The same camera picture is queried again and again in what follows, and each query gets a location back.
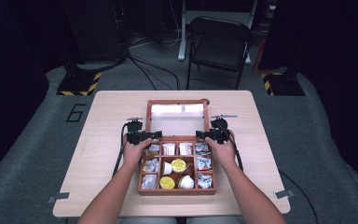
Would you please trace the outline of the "white round item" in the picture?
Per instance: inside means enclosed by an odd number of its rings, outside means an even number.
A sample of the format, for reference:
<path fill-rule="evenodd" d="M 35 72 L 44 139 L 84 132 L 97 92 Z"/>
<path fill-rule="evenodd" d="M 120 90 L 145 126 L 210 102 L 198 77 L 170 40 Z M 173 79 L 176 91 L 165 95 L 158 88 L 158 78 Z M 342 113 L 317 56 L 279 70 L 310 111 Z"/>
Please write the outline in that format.
<path fill-rule="evenodd" d="M 179 189 L 193 189 L 195 182 L 190 175 L 184 175 L 178 182 Z"/>

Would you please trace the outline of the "wooden compartment box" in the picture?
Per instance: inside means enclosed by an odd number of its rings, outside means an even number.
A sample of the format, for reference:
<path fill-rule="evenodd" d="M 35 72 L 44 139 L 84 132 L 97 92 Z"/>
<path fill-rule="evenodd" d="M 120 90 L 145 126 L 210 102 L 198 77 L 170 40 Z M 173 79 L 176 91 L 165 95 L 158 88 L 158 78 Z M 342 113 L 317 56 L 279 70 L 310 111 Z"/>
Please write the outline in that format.
<path fill-rule="evenodd" d="M 140 177 L 138 181 L 139 193 L 143 196 L 193 196 L 193 195 L 214 195 L 216 193 L 214 161 L 212 150 L 210 155 L 197 155 L 195 144 L 204 143 L 203 139 L 196 136 L 196 131 L 210 132 L 210 121 L 208 115 L 208 103 L 205 100 L 150 100 L 147 102 L 145 117 L 145 131 L 153 133 L 162 131 L 162 137 L 152 139 L 151 145 L 159 145 L 158 155 L 146 155 L 145 148 L 141 157 Z M 164 143 L 175 143 L 175 154 L 168 156 L 163 154 Z M 180 143 L 191 143 L 192 154 L 181 155 L 179 152 Z M 199 171 L 197 157 L 207 157 L 212 161 L 212 168 L 207 171 Z M 145 161 L 158 159 L 159 168 L 157 172 L 144 172 Z M 181 174 L 174 171 L 170 175 L 163 174 L 163 163 L 171 163 L 174 159 L 182 159 L 186 162 L 186 170 Z M 212 175 L 213 186 L 210 189 L 201 189 L 198 186 L 198 174 Z M 142 189 L 141 183 L 145 175 L 157 176 L 156 189 Z M 193 189 L 179 189 L 178 182 L 184 175 L 190 175 L 194 182 Z M 175 182 L 174 189 L 162 189 L 159 180 L 163 176 L 171 177 Z"/>

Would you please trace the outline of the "person's right hand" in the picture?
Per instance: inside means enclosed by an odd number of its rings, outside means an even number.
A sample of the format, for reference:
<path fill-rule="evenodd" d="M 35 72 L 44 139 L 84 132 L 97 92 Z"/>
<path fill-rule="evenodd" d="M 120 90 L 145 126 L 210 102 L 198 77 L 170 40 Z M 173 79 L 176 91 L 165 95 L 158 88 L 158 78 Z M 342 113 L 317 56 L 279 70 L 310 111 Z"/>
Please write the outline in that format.
<path fill-rule="evenodd" d="M 226 172 L 236 167 L 234 147 L 230 141 L 218 144 L 212 138 L 206 137 L 205 142 L 212 148 L 214 156 Z"/>

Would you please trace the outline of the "black equipment cabinet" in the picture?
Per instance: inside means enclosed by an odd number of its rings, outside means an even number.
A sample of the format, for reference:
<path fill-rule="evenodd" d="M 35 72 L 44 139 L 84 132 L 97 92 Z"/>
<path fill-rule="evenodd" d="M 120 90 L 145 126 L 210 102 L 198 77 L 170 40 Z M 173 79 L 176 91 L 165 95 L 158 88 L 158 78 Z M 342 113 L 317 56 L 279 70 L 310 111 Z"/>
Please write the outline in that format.
<path fill-rule="evenodd" d="M 119 38 L 114 0 L 62 0 L 84 62 L 121 63 L 125 47 Z"/>

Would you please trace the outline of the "black folding chair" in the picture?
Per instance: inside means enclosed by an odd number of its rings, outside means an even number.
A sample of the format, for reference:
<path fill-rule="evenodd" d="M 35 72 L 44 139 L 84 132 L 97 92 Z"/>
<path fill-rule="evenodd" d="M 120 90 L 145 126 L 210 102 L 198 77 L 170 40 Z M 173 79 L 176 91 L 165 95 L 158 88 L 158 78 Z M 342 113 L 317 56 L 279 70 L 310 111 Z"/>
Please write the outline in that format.
<path fill-rule="evenodd" d="M 191 68 L 206 66 L 237 74 L 239 87 L 249 53 L 252 31 L 243 23 L 210 17 L 197 17 L 189 24 L 190 52 L 186 88 L 189 89 Z"/>

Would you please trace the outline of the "white black-print sachet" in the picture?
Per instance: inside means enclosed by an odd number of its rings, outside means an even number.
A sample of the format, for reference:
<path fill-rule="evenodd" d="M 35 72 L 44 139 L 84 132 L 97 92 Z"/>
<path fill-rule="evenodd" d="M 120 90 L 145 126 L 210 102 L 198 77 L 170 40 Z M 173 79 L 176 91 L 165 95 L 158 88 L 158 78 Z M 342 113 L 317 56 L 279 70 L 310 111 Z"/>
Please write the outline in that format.
<path fill-rule="evenodd" d="M 196 143 L 195 144 L 195 153 L 197 155 L 210 155 L 211 151 L 209 146 L 206 143 Z"/>
<path fill-rule="evenodd" d="M 198 186 L 201 189 L 210 189 L 213 186 L 213 176 L 198 174 Z"/>
<path fill-rule="evenodd" d="M 212 168 L 212 161 L 207 157 L 197 157 L 197 167 L 199 171 L 207 171 Z"/>

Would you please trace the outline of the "person's left hand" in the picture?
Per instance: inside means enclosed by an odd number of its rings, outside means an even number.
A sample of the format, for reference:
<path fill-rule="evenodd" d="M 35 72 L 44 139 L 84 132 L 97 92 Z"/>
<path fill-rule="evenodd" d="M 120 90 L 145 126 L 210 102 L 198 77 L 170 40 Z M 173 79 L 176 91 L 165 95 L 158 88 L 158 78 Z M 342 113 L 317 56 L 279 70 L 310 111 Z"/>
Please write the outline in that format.
<path fill-rule="evenodd" d="M 124 147 L 124 161 L 123 166 L 128 169 L 134 169 L 139 160 L 141 159 L 143 150 L 147 148 L 152 143 L 151 138 L 147 138 L 143 142 L 139 143 L 138 145 L 134 145 L 131 143 L 127 143 Z"/>

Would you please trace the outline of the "white metal desk frame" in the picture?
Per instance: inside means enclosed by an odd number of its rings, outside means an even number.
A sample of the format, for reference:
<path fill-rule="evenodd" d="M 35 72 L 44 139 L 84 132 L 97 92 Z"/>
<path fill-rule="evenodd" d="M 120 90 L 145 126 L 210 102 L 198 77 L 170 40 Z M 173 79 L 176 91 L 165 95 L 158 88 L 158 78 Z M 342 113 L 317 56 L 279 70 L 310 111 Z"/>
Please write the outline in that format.
<path fill-rule="evenodd" d="M 252 8 L 250 12 L 229 12 L 229 11 L 208 11 L 208 10 L 187 10 L 186 0 L 182 0 L 182 19 L 180 28 L 180 47 L 177 59 L 183 62 L 186 58 L 186 26 L 195 18 L 200 16 L 213 17 L 222 20 L 237 21 L 246 24 L 249 28 L 254 23 L 255 10 L 258 0 L 252 0 Z"/>

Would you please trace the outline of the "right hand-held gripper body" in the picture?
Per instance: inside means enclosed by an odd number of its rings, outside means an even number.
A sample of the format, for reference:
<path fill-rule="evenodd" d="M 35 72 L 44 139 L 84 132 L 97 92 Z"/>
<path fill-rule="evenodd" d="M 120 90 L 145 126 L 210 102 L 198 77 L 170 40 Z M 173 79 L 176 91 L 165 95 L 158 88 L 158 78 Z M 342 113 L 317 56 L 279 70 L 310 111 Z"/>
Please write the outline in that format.
<path fill-rule="evenodd" d="M 217 115 L 212 116 L 212 129 L 214 132 L 214 140 L 218 144 L 223 145 L 225 142 L 230 142 L 232 145 L 235 144 L 235 137 L 228 128 L 226 118 L 236 118 L 236 115 Z"/>

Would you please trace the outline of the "grey tape strip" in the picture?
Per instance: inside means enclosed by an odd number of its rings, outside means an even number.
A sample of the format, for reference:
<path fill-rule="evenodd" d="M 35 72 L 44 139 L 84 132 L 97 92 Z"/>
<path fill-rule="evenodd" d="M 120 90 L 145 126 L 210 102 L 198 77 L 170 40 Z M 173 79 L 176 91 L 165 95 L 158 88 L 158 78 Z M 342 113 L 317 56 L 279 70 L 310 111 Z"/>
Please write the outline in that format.
<path fill-rule="evenodd" d="M 58 200 L 68 199 L 70 192 L 59 192 L 54 196 L 49 196 L 47 199 L 47 203 L 55 203 Z"/>
<path fill-rule="evenodd" d="M 274 191 L 274 195 L 277 199 L 281 199 L 281 198 L 284 198 L 284 197 L 287 197 L 287 198 L 290 198 L 290 197 L 293 197 L 295 194 L 292 190 L 281 190 L 281 191 Z"/>

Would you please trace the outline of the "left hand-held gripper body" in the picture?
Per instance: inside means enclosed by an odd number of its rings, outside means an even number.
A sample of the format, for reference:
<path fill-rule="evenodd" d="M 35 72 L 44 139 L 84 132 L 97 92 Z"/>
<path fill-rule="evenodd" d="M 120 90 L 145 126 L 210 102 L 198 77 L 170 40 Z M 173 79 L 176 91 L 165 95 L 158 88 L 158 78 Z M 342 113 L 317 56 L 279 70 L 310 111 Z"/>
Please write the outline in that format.
<path fill-rule="evenodd" d="M 152 137 L 152 133 L 147 133 L 142 130 L 143 123 L 141 118 L 129 118 L 127 123 L 127 140 L 134 145 L 138 145 L 140 142 L 147 138 Z"/>

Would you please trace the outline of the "black stand base hazard stripes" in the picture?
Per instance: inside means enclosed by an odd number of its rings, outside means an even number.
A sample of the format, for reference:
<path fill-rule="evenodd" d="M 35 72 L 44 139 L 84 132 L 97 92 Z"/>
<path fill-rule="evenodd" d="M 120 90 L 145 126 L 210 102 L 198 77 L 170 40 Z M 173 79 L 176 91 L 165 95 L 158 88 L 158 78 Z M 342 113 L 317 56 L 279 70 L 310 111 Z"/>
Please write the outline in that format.
<path fill-rule="evenodd" d="M 265 89 L 271 96 L 304 96 L 299 82 L 295 77 L 287 77 L 282 73 L 262 75 Z"/>
<path fill-rule="evenodd" d="M 81 75 L 80 77 L 73 77 L 66 74 L 58 86 L 56 94 L 65 96 L 92 95 L 101 76 L 101 73 L 90 73 Z"/>

